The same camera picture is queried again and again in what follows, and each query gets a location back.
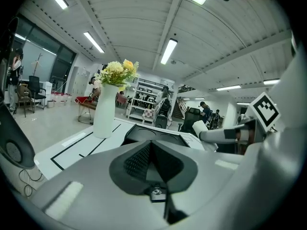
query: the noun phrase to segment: staircase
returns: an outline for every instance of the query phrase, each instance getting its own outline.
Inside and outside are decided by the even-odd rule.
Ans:
[[[181,109],[179,107],[178,101],[179,100],[177,99],[176,102],[175,102],[175,106],[174,106],[172,117],[182,119],[184,116],[183,116],[182,111],[181,111]]]

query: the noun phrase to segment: white vase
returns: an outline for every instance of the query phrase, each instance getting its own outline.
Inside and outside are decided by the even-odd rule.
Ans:
[[[115,115],[115,97],[118,87],[105,84],[101,88],[94,116],[94,136],[109,138],[112,135],[112,124]]]

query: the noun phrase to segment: ceiling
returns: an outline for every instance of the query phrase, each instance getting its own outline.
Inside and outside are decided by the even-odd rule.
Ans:
[[[264,80],[279,78],[292,59],[287,17],[273,0],[28,0],[25,16],[35,14],[72,49],[107,63],[129,59],[140,70],[214,95],[257,97]],[[105,51],[83,35],[89,31]],[[160,64],[170,38],[178,44]],[[218,93],[224,86],[245,88]]]

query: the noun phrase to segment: white floor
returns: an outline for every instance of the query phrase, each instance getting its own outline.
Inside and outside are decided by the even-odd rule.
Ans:
[[[45,108],[44,110],[36,108],[34,114],[31,111],[26,111],[26,117],[24,117],[23,109],[20,108],[14,117],[31,142],[35,153],[38,153],[89,126],[88,124],[78,122],[78,111],[79,106],[72,103],[61,107]],[[125,113],[126,109],[116,107],[115,117],[125,119]],[[142,123],[141,120],[137,119],[130,119],[130,121]],[[177,131],[178,123],[173,121],[169,129]],[[23,194],[25,184],[18,177],[21,169],[9,163],[2,155],[0,155],[0,165],[12,185]],[[40,176],[37,168],[28,171],[33,179],[37,179]],[[43,176],[39,182],[29,181],[29,177],[25,173],[21,173],[21,178],[36,189],[46,181]]]

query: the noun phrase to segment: white table surface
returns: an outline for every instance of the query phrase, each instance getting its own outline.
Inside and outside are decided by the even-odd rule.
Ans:
[[[93,135],[93,126],[90,126],[37,153],[34,157],[34,162],[41,173],[50,180],[83,157],[119,147],[124,141],[126,133],[135,124],[128,120],[115,118],[112,136],[106,139],[96,138]],[[191,148],[204,150],[200,140],[191,134],[141,124],[137,125],[169,134],[181,135]]]

